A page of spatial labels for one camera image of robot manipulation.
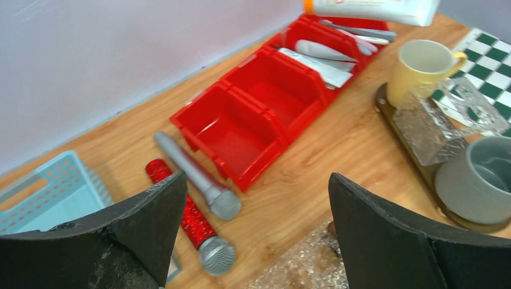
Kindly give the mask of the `clear textured plastic sheet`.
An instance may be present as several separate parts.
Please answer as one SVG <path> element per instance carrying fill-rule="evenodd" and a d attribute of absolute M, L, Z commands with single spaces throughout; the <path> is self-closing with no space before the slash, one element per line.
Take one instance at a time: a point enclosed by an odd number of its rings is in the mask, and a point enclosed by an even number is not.
<path fill-rule="evenodd" d="M 501 134 L 510 123 L 467 78 L 412 87 L 393 121 L 422 166 L 444 163 L 477 134 Z"/>

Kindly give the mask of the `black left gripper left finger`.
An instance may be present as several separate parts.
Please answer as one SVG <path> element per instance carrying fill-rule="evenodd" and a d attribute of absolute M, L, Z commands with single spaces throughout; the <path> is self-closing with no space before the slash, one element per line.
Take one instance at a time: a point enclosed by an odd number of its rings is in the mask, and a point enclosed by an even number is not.
<path fill-rule="evenodd" d="M 48 231 L 1 237 L 2 288 L 163 288 L 187 197 L 178 171 Z"/>

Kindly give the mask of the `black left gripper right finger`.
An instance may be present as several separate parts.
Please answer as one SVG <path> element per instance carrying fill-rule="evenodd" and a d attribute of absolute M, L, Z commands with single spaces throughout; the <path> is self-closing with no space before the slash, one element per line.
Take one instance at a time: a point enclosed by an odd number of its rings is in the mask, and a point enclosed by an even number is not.
<path fill-rule="evenodd" d="M 456 228 L 332 173 L 328 194 L 350 288 L 509 288 L 510 240 Z"/>

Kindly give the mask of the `grey green mug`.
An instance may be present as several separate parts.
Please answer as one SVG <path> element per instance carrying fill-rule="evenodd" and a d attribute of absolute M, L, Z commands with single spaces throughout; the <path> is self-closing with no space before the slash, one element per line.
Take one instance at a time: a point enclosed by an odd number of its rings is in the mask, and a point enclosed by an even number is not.
<path fill-rule="evenodd" d="M 510 220 L 510 138 L 478 139 L 440 166 L 439 199 L 458 216 L 485 225 Z"/>

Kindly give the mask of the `white toothpaste tube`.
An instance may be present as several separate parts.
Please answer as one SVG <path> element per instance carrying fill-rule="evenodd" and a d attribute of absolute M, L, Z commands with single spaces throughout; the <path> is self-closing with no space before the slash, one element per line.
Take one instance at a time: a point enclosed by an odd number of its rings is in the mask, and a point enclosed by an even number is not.
<path fill-rule="evenodd" d="M 305 0 L 306 13 L 327 17 L 381 20 L 412 26 L 429 26 L 439 0 Z"/>
<path fill-rule="evenodd" d="M 353 77 L 351 72 L 345 72 L 290 49 L 278 48 L 277 51 L 317 72 L 329 89 L 341 88 Z"/>

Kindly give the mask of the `grey toothpaste tube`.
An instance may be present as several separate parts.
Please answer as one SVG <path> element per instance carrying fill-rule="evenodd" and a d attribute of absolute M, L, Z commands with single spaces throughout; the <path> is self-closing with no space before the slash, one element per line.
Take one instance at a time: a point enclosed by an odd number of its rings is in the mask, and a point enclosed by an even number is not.
<path fill-rule="evenodd" d="M 313 57 L 322 63 L 338 68 L 345 72 L 350 72 L 358 62 L 355 58 L 351 58 L 333 48 L 310 40 L 298 40 L 295 43 L 295 51 L 300 54 Z"/>

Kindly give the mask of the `cream yellow mug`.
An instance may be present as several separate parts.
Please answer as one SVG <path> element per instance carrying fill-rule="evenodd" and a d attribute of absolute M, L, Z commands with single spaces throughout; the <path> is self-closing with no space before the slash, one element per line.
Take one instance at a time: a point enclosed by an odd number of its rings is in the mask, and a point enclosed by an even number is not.
<path fill-rule="evenodd" d="M 426 39 L 403 44 L 397 56 L 386 88 L 387 101 L 395 108 L 404 102 L 410 88 L 443 81 L 468 61 L 464 52 L 453 52 L 439 42 Z"/>

